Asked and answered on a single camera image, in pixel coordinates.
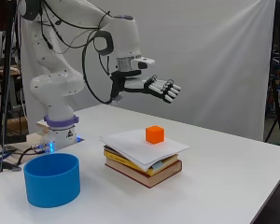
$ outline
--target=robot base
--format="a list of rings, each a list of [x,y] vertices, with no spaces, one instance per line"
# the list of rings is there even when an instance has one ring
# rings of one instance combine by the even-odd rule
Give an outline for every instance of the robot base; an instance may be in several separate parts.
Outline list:
[[[42,138],[41,142],[50,143],[50,152],[69,147],[78,142],[75,126],[60,130],[50,127],[49,132]]]

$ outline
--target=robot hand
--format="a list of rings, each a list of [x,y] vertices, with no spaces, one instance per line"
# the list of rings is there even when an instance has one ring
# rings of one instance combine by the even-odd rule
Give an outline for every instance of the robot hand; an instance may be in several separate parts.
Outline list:
[[[157,80],[157,76],[140,77],[112,77],[113,86],[111,98],[116,98],[120,91],[142,92],[161,98],[170,104],[179,94],[181,88],[170,79],[168,81]]]

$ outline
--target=blue light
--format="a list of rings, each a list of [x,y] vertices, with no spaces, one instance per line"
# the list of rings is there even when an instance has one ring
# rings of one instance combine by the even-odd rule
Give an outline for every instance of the blue light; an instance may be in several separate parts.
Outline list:
[[[49,143],[49,152],[50,153],[54,152],[54,144],[53,143]]]

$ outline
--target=stack of books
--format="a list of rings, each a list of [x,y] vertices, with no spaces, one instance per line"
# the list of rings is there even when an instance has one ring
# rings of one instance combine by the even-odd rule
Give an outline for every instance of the stack of books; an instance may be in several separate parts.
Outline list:
[[[130,179],[133,179],[148,188],[156,186],[160,182],[182,170],[182,162],[177,158],[177,154],[156,161],[146,171],[122,156],[112,147],[105,146],[104,155],[106,156],[106,166],[128,176]]]

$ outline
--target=book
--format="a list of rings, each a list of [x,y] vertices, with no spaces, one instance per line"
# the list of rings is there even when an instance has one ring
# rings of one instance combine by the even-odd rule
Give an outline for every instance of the book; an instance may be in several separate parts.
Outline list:
[[[129,161],[128,159],[126,159],[125,157],[123,157],[121,154],[119,154],[117,151],[113,150],[110,147],[105,147],[104,155],[113,161],[120,162],[121,164],[132,167],[135,170],[144,172],[150,176],[157,174],[158,172],[162,171],[163,169],[165,169],[166,167],[168,167],[169,165],[171,165],[172,163],[177,161],[177,155],[174,155],[165,160],[157,161],[147,171],[144,171],[140,167],[138,167],[136,164]]]
[[[151,189],[152,187],[160,184],[160,182],[168,179],[172,175],[176,175],[182,170],[182,162],[176,161],[175,163],[171,164],[164,170],[160,171],[159,173],[155,174],[154,176],[147,175],[143,172],[135,170],[129,166],[123,165],[117,161],[113,161],[109,158],[106,158],[106,166],[112,168],[120,172],[123,175],[128,176],[130,179],[135,180],[136,182],[148,187]]]
[[[101,141],[144,171],[147,171],[157,161],[189,149],[189,146],[168,137],[163,142],[153,145],[146,141],[145,129],[113,133],[103,136]]]

